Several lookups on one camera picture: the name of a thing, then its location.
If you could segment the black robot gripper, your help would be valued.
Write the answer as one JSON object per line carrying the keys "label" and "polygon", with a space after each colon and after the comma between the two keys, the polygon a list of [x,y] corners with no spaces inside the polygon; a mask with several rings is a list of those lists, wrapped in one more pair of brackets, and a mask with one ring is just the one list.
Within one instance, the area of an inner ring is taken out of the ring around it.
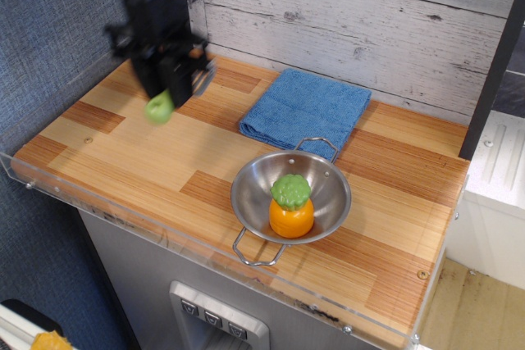
{"label": "black robot gripper", "polygon": [[193,34],[191,29],[173,33],[164,11],[165,0],[122,2],[126,22],[105,27],[113,54],[131,60],[149,97],[167,89],[174,106],[182,107],[194,95],[195,62],[209,61],[206,39]]}

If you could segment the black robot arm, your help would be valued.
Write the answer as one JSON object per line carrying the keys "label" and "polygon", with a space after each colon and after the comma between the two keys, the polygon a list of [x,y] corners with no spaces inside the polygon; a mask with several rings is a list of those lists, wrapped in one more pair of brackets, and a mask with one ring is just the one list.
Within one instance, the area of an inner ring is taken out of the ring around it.
{"label": "black robot arm", "polygon": [[127,20],[107,25],[114,56],[130,60],[146,94],[174,107],[202,94],[216,74],[208,41],[190,28],[187,0],[122,0]]}

